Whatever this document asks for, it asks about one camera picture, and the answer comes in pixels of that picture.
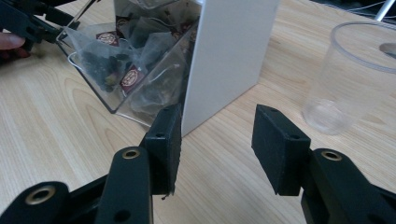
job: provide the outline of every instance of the clear plastic cup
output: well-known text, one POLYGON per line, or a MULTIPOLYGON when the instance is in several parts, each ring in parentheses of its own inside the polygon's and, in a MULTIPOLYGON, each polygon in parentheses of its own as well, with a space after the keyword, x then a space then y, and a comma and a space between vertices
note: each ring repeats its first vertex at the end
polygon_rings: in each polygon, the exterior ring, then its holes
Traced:
POLYGON ((331 33, 321 72, 303 116, 321 133, 347 130, 396 90, 396 27, 347 22, 331 33))

